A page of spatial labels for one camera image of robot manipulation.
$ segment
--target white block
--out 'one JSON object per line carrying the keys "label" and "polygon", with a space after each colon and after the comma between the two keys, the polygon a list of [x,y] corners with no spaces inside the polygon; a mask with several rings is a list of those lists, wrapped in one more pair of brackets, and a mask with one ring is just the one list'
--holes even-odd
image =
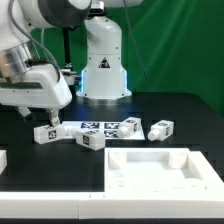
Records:
{"label": "white block", "polygon": [[127,163],[127,153],[122,151],[110,151],[108,162],[111,168],[124,168]]}
{"label": "white block", "polygon": [[63,125],[50,127],[49,125],[34,128],[34,140],[39,144],[54,142],[63,139],[66,135],[66,130]]}
{"label": "white block", "polygon": [[117,130],[119,138],[130,137],[141,129],[141,119],[136,117],[129,117],[120,123]]}
{"label": "white block", "polygon": [[174,123],[172,121],[162,120],[151,127],[151,131],[148,134],[150,141],[163,141],[173,134]]}
{"label": "white block", "polygon": [[173,169],[183,169],[187,164],[187,153],[181,151],[170,151],[168,163]]}
{"label": "white block", "polygon": [[106,138],[103,133],[84,128],[76,130],[76,143],[96,151],[105,147]]}

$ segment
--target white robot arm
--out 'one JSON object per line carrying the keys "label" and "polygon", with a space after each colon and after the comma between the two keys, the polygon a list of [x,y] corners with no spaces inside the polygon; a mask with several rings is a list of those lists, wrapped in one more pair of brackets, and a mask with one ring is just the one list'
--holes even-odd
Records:
{"label": "white robot arm", "polygon": [[[143,0],[93,0],[94,12],[103,7],[131,7]],[[127,89],[127,72],[121,65],[122,31],[105,16],[85,21],[88,58],[82,72],[82,86],[77,91],[79,101],[95,105],[116,105],[131,96]]]}
{"label": "white robot arm", "polygon": [[[29,33],[30,25],[38,28],[78,26],[88,16],[90,6],[91,0],[0,1],[1,104],[45,108],[53,111],[52,125],[60,123],[55,114],[70,103],[71,93],[55,66],[27,63],[32,61],[32,56],[24,33]],[[24,33],[15,27],[12,17]]]}

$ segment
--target black and white pattern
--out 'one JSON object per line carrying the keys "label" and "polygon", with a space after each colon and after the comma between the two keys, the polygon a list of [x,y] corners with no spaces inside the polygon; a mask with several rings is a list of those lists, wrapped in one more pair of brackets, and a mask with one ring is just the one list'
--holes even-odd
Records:
{"label": "black and white pattern", "polygon": [[48,138],[49,138],[49,140],[56,139],[57,138],[57,132],[56,132],[56,130],[49,131],[48,132]]}
{"label": "black and white pattern", "polygon": [[118,138],[117,130],[105,130],[104,134],[106,138]]}
{"label": "black and white pattern", "polygon": [[89,145],[89,137],[88,136],[83,135],[83,144]]}
{"label": "black and white pattern", "polygon": [[96,130],[96,131],[88,131],[88,132],[85,132],[85,134],[87,134],[87,135],[95,135],[98,132],[99,132],[98,130]]}
{"label": "black and white pattern", "polygon": [[83,122],[81,124],[81,128],[89,128],[89,129],[99,129],[99,122]]}
{"label": "black and white pattern", "polygon": [[106,122],[104,124],[104,129],[118,129],[120,123]]}
{"label": "black and white pattern", "polygon": [[127,120],[126,122],[130,123],[130,124],[133,124],[133,123],[135,123],[135,120]]}

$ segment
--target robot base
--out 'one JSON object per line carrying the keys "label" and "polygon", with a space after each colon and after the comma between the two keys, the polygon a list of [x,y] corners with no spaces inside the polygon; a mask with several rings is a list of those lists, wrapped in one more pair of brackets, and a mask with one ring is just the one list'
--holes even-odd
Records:
{"label": "robot base", "polygon": [[128,92],[126,96],[116,98],[116,99],[95,99],[83,96],[80,92],[76,93],[77,101],[80,103],[85,103],[95,106],[116,106],[124,103],[130,103],[132,99],[131,92]]}

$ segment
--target green screen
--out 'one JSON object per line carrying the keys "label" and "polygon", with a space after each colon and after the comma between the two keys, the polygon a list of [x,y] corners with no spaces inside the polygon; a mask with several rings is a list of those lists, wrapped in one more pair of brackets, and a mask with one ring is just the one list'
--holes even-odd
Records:
{"label": "green screen", "polygon": [[[144,0],[128,9],[151,92],[196,94],[224,116],[223,9],[223,0]],[[109,9],[108,17],[123,30],[129,89],[147,91],[124,9]],[[33,35],[39,39],[40,31]],[[45,43],[63,68],[61,29],[46,30]],[[70,44],[74,70],[80,72],[86,65],[84,26],[70,32]]]}

